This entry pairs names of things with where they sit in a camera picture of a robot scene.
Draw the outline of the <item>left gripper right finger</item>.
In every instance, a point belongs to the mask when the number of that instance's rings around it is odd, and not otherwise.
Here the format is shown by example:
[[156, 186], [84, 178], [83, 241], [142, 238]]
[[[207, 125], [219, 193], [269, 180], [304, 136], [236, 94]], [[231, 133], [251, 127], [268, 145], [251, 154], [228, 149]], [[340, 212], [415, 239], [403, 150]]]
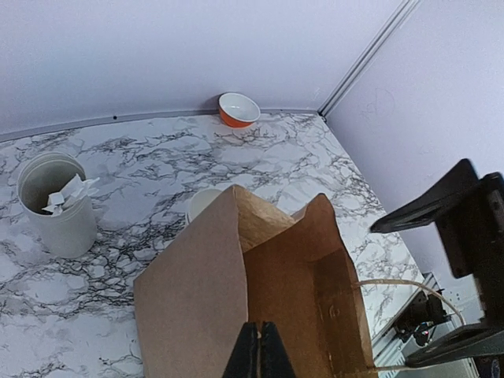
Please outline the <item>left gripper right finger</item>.
[[259, 341], [259, 371], [262, 378], [295, 378], [277, 326], [264, 322]]

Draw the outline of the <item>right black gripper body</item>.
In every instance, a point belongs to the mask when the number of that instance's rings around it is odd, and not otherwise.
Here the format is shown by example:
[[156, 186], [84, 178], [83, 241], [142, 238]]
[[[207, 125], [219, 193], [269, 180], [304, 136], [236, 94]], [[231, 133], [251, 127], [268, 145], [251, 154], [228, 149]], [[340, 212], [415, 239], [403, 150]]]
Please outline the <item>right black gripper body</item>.
[[468, 190], [451, 196], [435, 223], [453, 276], [473, 276], [484, 323], [502, 326], [502, 174], [487, 174]]

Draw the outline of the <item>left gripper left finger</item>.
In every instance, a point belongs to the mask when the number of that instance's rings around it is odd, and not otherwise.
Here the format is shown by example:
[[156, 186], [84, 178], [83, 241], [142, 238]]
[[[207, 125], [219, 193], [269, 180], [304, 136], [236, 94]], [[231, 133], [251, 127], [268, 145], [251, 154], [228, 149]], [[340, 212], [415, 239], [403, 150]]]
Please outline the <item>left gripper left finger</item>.
[[256, 323], [243, 324], [223, 378], [256, 378], [258, 376], [259, 333]]

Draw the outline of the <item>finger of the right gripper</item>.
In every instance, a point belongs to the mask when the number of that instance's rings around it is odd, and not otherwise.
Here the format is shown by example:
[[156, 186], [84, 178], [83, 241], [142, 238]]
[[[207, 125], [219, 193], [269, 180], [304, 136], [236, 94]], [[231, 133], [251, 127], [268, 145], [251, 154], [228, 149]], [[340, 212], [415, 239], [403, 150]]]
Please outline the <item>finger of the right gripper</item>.
[[468, 158], [461, 159], [420, 197], [381, 217], [369, 230], [371, 233], [392, 233], [429, 225], [460, 202], [478, 182], [472, 162]]
[[502, 328], [458, 328], [405, 359], [419, 369], [466, 358], [503, 355]]

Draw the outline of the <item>brown paper bag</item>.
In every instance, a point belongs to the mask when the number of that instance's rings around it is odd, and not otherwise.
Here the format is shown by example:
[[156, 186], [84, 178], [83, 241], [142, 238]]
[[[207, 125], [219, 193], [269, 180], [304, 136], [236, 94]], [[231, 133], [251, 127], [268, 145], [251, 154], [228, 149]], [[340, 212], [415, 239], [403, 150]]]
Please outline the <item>brown paper bag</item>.
[[233, 185], [135, 279], [148, 377], [222, 377], [246, 322], [279, 331], [295, 377], [377, 377], [364, 281], [319, 194], [294, 215]]

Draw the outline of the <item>stack of white paper cups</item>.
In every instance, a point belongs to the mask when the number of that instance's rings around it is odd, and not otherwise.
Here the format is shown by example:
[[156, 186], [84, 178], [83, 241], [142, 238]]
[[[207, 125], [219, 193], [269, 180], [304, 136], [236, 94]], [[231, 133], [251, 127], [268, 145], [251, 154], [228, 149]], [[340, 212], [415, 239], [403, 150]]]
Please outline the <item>stack of white paper cups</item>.
[[221, 194], [221, 190], [207, 188], [194, 194], [188, 203], [186, 222], [190, 224], [211, 202]]

